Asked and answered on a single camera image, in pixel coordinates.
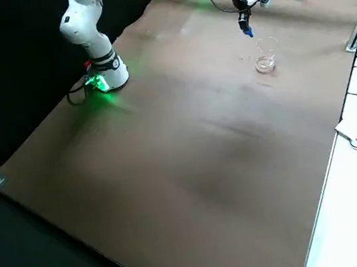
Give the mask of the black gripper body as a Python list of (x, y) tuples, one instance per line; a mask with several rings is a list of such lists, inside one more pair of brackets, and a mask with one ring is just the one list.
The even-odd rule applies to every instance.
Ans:
[(248, 5), (246, 0), (232, 0), (233, 6), (239, 13), (239, 18), (249, 18), (251, 15), (251, 7)]

